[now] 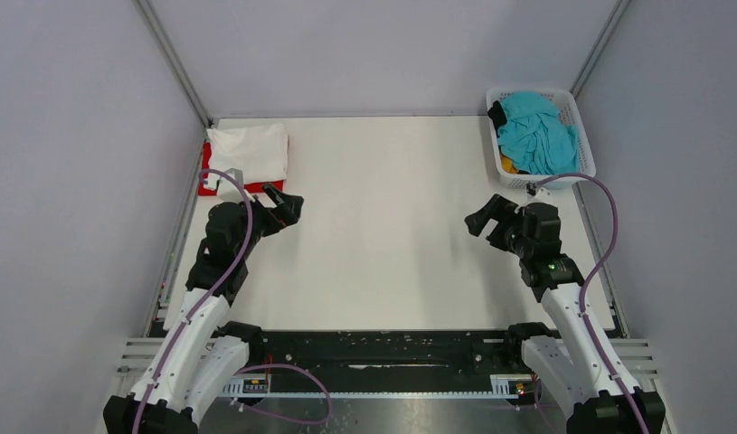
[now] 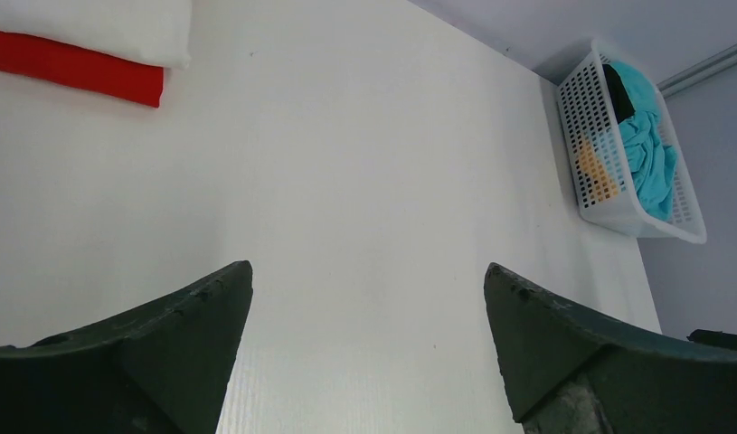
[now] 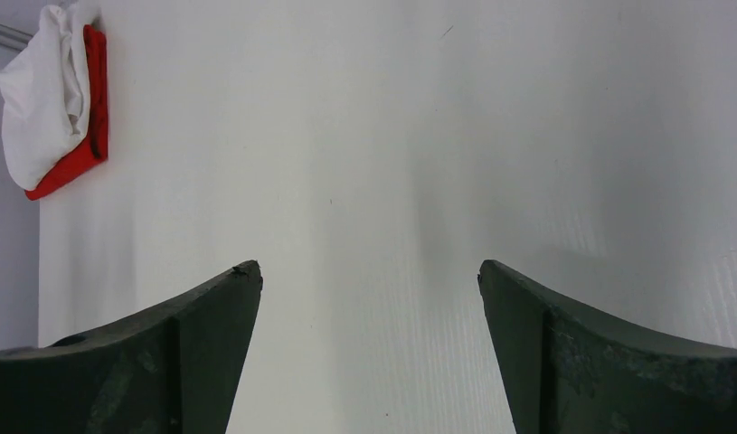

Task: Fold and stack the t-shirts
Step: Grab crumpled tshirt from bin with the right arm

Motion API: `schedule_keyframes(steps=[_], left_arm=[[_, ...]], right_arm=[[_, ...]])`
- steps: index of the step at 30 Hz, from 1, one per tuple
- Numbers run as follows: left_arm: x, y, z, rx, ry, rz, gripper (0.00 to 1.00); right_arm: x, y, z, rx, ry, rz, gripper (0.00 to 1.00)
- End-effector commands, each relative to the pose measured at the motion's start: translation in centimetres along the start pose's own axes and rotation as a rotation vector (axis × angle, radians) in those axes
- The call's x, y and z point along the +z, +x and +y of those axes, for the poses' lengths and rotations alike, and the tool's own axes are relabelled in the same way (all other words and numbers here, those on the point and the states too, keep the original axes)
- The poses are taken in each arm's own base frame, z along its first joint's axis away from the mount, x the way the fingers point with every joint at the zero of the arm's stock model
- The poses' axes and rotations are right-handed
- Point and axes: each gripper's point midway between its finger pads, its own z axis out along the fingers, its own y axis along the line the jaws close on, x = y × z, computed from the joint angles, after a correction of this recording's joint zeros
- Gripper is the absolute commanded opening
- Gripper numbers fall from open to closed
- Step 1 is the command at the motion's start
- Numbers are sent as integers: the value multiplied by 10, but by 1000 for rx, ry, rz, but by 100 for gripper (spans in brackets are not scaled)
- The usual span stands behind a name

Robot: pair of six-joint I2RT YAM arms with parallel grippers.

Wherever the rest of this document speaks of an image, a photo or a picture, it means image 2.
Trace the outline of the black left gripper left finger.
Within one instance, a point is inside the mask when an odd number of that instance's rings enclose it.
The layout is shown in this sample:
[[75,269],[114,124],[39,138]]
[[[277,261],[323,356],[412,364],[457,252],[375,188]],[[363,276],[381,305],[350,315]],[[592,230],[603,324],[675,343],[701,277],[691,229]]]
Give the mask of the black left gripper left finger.
[[27,347],[0,346],[0,433],[213,433],[253,295],[236,261]]

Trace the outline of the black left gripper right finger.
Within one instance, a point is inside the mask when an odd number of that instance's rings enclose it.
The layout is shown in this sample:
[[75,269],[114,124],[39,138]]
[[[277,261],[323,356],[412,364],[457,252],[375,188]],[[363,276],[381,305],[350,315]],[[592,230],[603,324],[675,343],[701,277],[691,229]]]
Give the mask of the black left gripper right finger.
[[679,340],[607,316],[498,264],[487,318],[527,433],[737,433],[737,335]]

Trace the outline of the turquoise t-shirt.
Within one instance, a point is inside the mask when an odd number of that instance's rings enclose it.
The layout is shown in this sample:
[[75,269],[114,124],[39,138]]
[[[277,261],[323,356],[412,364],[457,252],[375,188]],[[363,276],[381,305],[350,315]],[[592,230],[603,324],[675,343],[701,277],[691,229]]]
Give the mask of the turquoise t-shirt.
[[678,155],[659,134],[663,116],[657,90],[643,73],[625,62],[609,64],[622,78],[635,110],[618,126],[639,203],[647,214],[667,222],[673,212]]

